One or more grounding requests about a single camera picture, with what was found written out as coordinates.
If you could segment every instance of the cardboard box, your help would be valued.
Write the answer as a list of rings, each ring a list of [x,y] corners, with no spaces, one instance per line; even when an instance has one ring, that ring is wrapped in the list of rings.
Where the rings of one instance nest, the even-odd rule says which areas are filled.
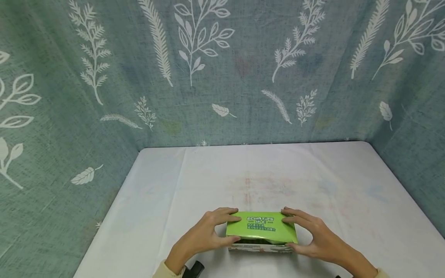
[[[226,236],[241,237],[229,250],[250,252],[290,253],[288,242],[298,243],[295,226],[283,223],[286,216],[279,212],[237,212],[239,222],[227,223]]]

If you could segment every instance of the curtain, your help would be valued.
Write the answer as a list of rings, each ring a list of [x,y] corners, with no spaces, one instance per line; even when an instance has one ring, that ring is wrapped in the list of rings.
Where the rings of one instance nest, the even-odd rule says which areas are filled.
[[[2,277],[72,276],[146,147],[367,141],[445,235],[445,0],[15,0],[0,24]]]

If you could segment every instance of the wrist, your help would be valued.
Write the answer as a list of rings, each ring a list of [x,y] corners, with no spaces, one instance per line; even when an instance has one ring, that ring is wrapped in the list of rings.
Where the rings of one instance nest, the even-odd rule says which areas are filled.
[[[354,278],[375,278],[378,274],[377,269],[365,258],[359,251],[351,248],[339,263]]]
[[[180,241],[175,243],[170,250],[170,253],[165,261],[165,265],[176,275],[181,273],[186,262],[193,257],[193,252]]]

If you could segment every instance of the green lid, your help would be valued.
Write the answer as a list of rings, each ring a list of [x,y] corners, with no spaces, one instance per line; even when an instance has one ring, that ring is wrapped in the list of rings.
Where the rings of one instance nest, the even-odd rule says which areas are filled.
[[[241,217],[239,222],[228,222],[226,236],[236,235],[241,239],[264,239],[271,244],[298,243],[295,226],[283,223],[286,216],[279,212],[247,212],[233,214]]]

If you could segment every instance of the white surface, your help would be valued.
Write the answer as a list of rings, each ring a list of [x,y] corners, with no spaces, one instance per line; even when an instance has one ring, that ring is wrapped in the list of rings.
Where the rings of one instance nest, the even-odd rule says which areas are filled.
[[[393,278],[442,277],[445,241],[364,142],[144,149],[75,277],[149,278],[207,210],[298,208]],[[300,243],[311,235],[296,227]],[[217,227],[224,234],[225,226]],[[201,278],[350,277],[288,254],[200,254]]]

